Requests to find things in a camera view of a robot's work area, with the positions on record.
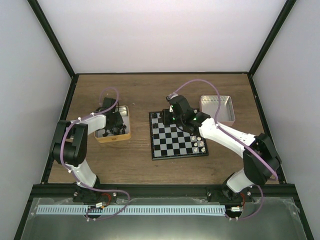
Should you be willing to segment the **yellow metal tin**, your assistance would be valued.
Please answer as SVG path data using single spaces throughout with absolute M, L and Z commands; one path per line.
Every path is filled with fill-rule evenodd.
M 104 128 L 95 131 L 94 137 L 99 143 L 124 141 L 124 140 L 128 140 L 131 138 L 129 108 L 126 105 L 118 106 L 115 108 L 114 112 L 120 112 L 122 119 L 123 119 L 123 126 L 121 128 L 115 127 L 113 129 L 107 130 L 106 124 L 105 124 Z M 108 132 L 108 136 L 103 137 L 103 134 L 105 132 Z

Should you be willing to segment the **black white chessboard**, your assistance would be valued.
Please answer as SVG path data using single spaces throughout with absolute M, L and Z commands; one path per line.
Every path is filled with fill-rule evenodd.
M 158 114 L 159 118 L 154 118 L 155 113 Z M 149 112 L 148 116 L 151 158 L 153 161 L 209 155 L 209 149 L 204 138 L 201 137 L 204 145 L 199 146 L 198 136 L 182 131 L 175 124 L 164 125 L 159 111 Z

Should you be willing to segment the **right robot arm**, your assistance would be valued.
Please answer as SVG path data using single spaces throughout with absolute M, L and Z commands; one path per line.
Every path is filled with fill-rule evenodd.
M 216 142 L 233 151 L 243 160 L 243 168 L 231 174 L 222 184 L 223 198 L 236 200 L 243 189 L 253 185 L 263 186 L 271 177 L 278 178 L 281 160 L 277 150 L 264 133 L 256 136 L 240 132 L 218 122 L 215 118 L 193 109 L 188 100 L 176 93 L 168 95 L 169 108 L 161 118 L 165 124 L 175 124 L 184 132 Z

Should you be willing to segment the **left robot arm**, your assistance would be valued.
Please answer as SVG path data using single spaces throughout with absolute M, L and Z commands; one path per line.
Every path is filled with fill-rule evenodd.
M 117 99 L 105 97 L 94 112 L 76 120 L 57 123 L 50 147 L 50 156 L 72 174 L 76 184 L 85 188 L 89 201 L 97 202 L 102 196 L 100 180 L 86 160 L 88 135 L 101 131 L 102 137 L 126 133 Z

